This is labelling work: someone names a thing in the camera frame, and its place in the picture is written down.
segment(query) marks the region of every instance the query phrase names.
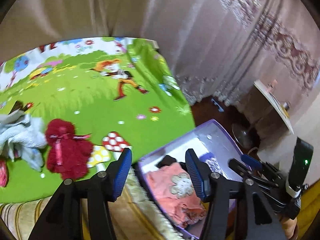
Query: yellow mushroom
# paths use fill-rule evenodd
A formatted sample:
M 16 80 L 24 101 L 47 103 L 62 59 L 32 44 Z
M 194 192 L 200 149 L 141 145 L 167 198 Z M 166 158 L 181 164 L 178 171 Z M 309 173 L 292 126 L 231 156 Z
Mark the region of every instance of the yellow mushroom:
M 111 154 L 105 147 L 101 145 L 93 146 L 93 151 L 91 153 L 91 157 L 87 162 L 88 168 L 93 168 L 96 166 L 97 172 L 105 171 L 106 167 L 103 163 L 111 160 Z

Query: flower appliqué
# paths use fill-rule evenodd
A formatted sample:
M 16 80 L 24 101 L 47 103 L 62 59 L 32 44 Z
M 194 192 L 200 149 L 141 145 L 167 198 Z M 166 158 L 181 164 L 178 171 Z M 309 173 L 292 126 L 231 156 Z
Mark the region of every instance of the flower appliqué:
M 157 116 L 152 116 L 152 117 L 150 117 L 150 120 L 153 121 L 153 122 L 156 122 L 156 121 L 159 120 L 159 117 L 157 117 Z
M 177 195 L 177 198 L 184 198 L 191 196 L 193 193 L 193 185 L 189 175 L 185 172 L 173 175 L 171 181 L 175 184 L 170 186 L 169 191 L 173 195 Z
M 144 114 L 138 114 L 136 117 L 138 120 L 146 119 L 147 117 Z
M 149 108 L 149 111 L 154 114 L 159 114 L 161 112 L 161 109 L 157 106 L 153 106 Z
M 191 113 L 189 105 L 185 105 L 184 107 L 177 106 L 176 108 L 177 108 L 178 112 L 180 112 L 180 114 L 182 114 L 182 115 L 187 115 L 187 114 Z

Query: pink ribbon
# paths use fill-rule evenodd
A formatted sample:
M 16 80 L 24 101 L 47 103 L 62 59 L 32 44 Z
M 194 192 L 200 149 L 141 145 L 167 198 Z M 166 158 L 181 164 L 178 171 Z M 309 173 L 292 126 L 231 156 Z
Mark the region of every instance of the pink ribbon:
M 57 165 L 62 165 L 62 150 L 61 150 L 61 143 L 60 143 L 61 139 L 85 140 L 90 138 L 90 136 L 91 136 L 90 134 L 75 135 L 70 138 L 69 133 L 65 133 L 62 136 L 50 135 L 50 138 L 57 139 L 55 142 Z
M 8 182 L 8 172 L 5 161 L 0 160 L 0 187 L 5 187 Z

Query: metal screw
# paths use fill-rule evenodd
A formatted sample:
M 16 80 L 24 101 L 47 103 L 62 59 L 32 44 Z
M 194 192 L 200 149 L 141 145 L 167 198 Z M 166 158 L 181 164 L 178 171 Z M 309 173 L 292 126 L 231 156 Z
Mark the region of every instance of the metal screw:
M 99 178 L 104 178 L 107 175 L 107 173 L 105 171 L 99 171 L 98 172 L 98 177 Z
M 252 179 L 246 179 L 245 180 L 246 184 L 252 186 L 253 185 L 253 180 Z
M 72 183 L 72 179 L 65 179 L 63 183 L 64 185 L 70 185 Z
M 220 174 L 217 172 L 213 172 L 211 173 L 211 177 L 213 177 L 214 179 L 218 179 L 220 177 Z

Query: cartoon girl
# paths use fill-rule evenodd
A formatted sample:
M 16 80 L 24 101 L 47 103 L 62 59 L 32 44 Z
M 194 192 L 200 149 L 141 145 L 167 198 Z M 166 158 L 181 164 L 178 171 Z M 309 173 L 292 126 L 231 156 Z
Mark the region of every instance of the cartoon girl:
M 104 60 L 98 62 L 92 70 L 100 72 L 101 76 L 108 77 L 111 76 L 113 79 L 117 79 L 119 81 L 118 84 L 118 97 L 116 97 L 113 101 L 118 101 L 126 95 L 123 93 L 122 87 L 124 84 L 130 84 L 135 89 L 137 89 L 142 94 L 147 94 L 149 91 L 145 90 L 142 86 L 138 85 L 134 80 L 133 76 L 129 71 L 122 70 L 119 66 L 119 59 L 114 60 Z

